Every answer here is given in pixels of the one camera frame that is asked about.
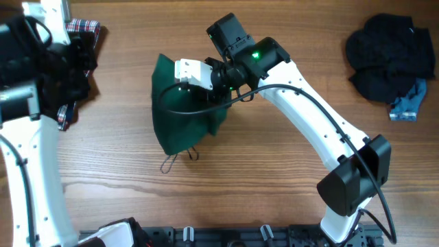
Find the black crumpled garment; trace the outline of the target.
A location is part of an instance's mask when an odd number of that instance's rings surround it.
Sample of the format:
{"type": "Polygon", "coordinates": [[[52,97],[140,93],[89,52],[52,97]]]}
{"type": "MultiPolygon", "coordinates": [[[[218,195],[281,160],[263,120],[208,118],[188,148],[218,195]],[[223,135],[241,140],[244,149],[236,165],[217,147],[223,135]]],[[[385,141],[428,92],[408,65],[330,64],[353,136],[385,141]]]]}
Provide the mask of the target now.
{"type": "Polygon", "coordinates": [[[417,79],[435,77],[436,57],[430,31],[412,17],[376,14],[346,40],[354,69],[349,81],[367,100],[391,104],[407,95],[417,79]]]}

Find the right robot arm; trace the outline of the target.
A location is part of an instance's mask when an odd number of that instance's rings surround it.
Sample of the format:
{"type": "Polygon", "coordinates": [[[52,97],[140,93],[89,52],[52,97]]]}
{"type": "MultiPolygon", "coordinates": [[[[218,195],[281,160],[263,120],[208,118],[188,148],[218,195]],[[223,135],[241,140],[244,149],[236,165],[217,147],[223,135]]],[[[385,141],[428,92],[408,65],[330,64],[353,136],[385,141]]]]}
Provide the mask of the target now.
{"type": "Polygon", "coordinates": [[[201,85],[213,93],[211,99],[230,106],[234,102],[231,91],[248,85],[248,97],[259,93],[275,105],[328,169],[317,184],[327,206],[320,229],[328,241],[346,245],[360,217],[367,213],[366,205],[377,196],[389,227],[380,222],[377,226],[395,242],[394,223],[381,190],[390,171],[390,143],[382,135],[370,139],[348,123],[310,86],[280,44],[271,37],[254,41],[233,13],[206,32],[222,58],[207,58],[201,64],[201,85]]]}

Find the blue denim garment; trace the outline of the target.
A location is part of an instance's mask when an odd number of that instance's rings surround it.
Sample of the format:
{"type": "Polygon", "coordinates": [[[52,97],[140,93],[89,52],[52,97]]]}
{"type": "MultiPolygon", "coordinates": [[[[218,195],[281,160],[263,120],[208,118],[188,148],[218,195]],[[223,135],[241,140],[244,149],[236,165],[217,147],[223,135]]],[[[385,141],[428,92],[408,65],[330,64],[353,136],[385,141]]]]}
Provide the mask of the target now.
{"type": "Polygon", "coordinates": [[[417,121],[420,105],[427,93],[426,79],[417,78],[404,97],[397,97],[390,104],[389,117],[392,121],[417,121]]]}

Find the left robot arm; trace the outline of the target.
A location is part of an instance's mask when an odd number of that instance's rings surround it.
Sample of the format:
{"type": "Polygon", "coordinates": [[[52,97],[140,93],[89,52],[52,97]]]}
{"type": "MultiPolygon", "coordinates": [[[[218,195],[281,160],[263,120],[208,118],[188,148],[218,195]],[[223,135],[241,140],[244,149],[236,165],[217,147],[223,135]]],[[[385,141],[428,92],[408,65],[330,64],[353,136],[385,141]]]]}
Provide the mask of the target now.
{"type": "Polygon", "coordinates": [[[64,200],[58,110],[88,95],[93,40],[71,36],[68,1],[25,2],[1,24],[1,151],[14,246],[133,246],[126,220],[80,239],[64,200]]]}

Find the green cloth garment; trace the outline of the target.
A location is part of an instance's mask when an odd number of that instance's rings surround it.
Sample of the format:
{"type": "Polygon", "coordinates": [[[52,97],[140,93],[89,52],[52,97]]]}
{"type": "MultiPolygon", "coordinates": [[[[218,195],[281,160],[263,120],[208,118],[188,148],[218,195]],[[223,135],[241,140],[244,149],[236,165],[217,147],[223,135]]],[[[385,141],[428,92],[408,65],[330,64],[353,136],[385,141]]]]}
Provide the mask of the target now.
{"type": "Polygon", "coordinates": [[[206,135],[215,136],[227,116],[221,109],[205,115],[177,115],[167,112],[164,106],[179,112],[193,112],[212,107],[208,102],[200,102],[193,89],[180,87],[168,91],[158,100],[160,93],[174,85],[174,61],[160,54],[152,74],[152,121],[154,132],[166,158],[161,172],[167,174],[179,153],[193,149],[206,135]]]}

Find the black folded garment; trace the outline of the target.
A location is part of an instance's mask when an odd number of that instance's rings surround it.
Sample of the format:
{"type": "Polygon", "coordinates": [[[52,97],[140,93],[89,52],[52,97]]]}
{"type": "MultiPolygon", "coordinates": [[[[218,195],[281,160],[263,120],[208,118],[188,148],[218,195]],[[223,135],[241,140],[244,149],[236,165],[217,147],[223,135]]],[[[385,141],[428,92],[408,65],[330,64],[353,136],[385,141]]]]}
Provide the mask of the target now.
{"type": "Polygon", "coordinates": [[[68,32],[63,37],[52,36],[48,39],[46,59],[47,114],[56,119],[62,105],[81,98],[79,90],[86,84],[84,72],[97,68],[97,59],[93,58],[93,51],[85,47],[80,37],[71,40],[68,32]]]}

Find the red plaid shirt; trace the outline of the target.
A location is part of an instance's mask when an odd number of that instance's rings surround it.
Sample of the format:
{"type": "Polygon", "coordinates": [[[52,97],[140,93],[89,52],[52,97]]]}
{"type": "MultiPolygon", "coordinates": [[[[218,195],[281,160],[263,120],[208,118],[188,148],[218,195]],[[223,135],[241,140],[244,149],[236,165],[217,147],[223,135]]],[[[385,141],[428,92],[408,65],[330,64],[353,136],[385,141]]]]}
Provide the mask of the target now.
{"type": "MultiPolygon", "coordinates": [[[[93,58],[97,57],[95,51],[96,45],[99,40],[99,33],[101,30],[101,23],[99,21],[91,21],[85,19],[72,19],[71,22],[66,24],[66,29],[69,37],[80,37],[84,41],[85,47],[93,51],[93,58]]],[[[88,83],[88,77],[94,72],[93,69],[86,70],[84,76],[86,78],[86,84],[83,89],[79,90],[80,99],[70,100],[67,104],[62,105],[58,110],[58,129],[59,131],[66,131],[70,124],[75,121],[75,114],[77,113],[77,103],[85,100],[88,97],[88,92],[91,89],[88,83]]]]}

